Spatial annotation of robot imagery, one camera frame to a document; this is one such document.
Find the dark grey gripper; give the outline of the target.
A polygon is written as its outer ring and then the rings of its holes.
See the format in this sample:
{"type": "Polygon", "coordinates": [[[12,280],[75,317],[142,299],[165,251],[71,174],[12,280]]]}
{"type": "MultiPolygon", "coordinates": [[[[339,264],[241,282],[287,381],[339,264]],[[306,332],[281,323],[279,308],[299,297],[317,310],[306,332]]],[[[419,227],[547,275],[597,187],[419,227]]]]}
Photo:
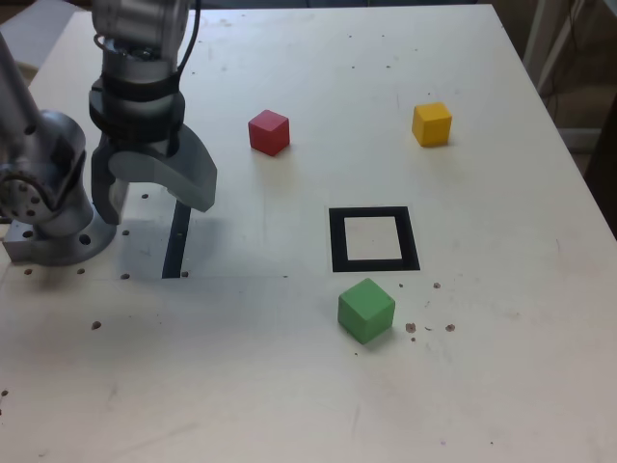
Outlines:
{"type": "Polygon", "coordinates": [[[94,207],[105,223],[119,225],[127,182],[164,186],[178,201],[206,212],[215,203],[217,168],[187,125],[176,124],[146,138],[127,138],[119,127],[101,126],[91,161],[94,207]]]}

